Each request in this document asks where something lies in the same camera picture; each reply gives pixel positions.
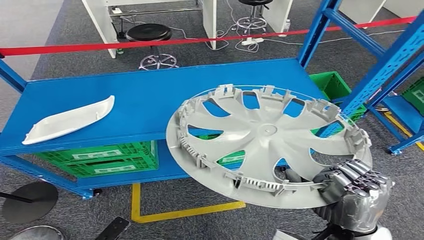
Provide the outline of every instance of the hubcap center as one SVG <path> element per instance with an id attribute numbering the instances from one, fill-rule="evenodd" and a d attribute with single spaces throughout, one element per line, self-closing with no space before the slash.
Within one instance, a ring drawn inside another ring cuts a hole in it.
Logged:
<path id="1" fill-rule="evenodd" d="M 277 132 L 277 127 L 272 124 L 264 124 L 259 127 L 259 133 L 262 136 L 271 136 Z"/>

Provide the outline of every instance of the stool base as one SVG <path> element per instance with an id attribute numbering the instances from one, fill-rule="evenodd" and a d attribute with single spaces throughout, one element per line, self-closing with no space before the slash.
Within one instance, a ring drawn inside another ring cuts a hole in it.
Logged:
<path id="1" fill-rule="evenodd" d="M 2 207 L 4 219 L 11 224 L 24 224 L 48 214 L 56 205 L 58 190 L 48 182 L 33 182 L 18 188 L 12 195 L 33 200 L 33 203 L 6 199 Z"/>
<path id="2" fill-rule="evenodd" d="M 245 29 L 244 34 L 250 34 L 250 30 L 262 29 L 266 32 L 266 27 L 268 25 L 267 21 L 261 17 L 242 17 L 237 20 L 237 26 Z"/>
<path id="3" fill-rule="evenodd" d="M 140 62 L 140 70 L 157 70 L 178 68 L 177 59 L 169 54 L 149 55 Z"/>

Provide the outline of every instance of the blue shelf surface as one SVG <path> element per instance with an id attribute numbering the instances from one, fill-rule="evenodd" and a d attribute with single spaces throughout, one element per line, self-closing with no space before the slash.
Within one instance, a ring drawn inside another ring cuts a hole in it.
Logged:
<path id="1" fill-rule="evenodd" d="M 222 84 L 274 85 L 323 97 L 295 58 L 30 81 L 0 134 L 0 156 L 165 139 L 168 121 L 184 100 Z M 115 104 L 102 120 L 55 139 L 22 144 L 41 119 L 110 95 Z"/>
<path id="2" fill-rule="evenodd" d="M 157 141 L 159 157 L 159 169 L 151 171 L 139 171 L 130 173 L 113 174 L 106 176 L 81 177 L 77 179 L 78 189 L 95 189 L 133 183 L 147 183 L 170 179 L 188 178 L 189 175 L 181 169 L 168 150 L 166 140 Z M 277 166 L 286 166 L 287 163 L 281 159 Z M 225 166 L 228 169 L 238 169 L 240 163 Z"/>
<path id="3" fill-rule="evenodd" d="M 420 131 L 424 117 L 403 96 L 389 96 L 381 102 L 400 122 L 416 134 Z"/>

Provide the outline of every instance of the white desk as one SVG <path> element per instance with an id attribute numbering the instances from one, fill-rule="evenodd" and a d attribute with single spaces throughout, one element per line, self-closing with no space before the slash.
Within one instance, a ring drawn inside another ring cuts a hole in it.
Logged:
<path id="1" fill-rule="evenodd" d="M 385 2 L 386 0 L 343 0 L 338 10 L 357 24 L 370 23 Z"/>
<path id="2" fill-rule="evenodd" d="M 417 16 L 424 9 L 424 0 L 387 0 L 383 6 L 401 18 Z"/>
<path id="3" fill-rule="evenodd" d="M 262 16 L 274 32 L 283 32 L 292 2 L 293 0 L 274 0 L 266 5 L 269 9 L 263 9 Z"/>
<path id="4" fill-rule="evenodd" d="M 108 6 L 155 4 L 166 2 L 178 2 L 189 0 L 82 0 L 88 14 L 101 39 L 105 44 L 119 43 L 117 33 L 112 25 Z M 203 27 L 208 38 L 217 37 L 217 0 L 203 0 Z M 213 49 L 216 48 L 216 41 L 210 42 Z M 116 49 L 109 49 L 110 56 L 116 58 Z"/>

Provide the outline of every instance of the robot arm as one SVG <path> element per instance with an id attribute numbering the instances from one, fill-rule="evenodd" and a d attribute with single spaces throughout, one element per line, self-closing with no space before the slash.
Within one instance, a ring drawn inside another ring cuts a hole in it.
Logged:
<path id="1" fill-rule="evenodd" d="M 339 198 L 338 202 L 313 209 L 328 221 L 327 228 L 313 240 L 392 239 L 387 228 L 377 226 L 393 186 L 389 177 L 354 159 L 326 167 L 313 181 L 328 183 L 321 191 L 324 200 Z M 274 239 L 296 239 L 278 238 L 278 234 Z"/>

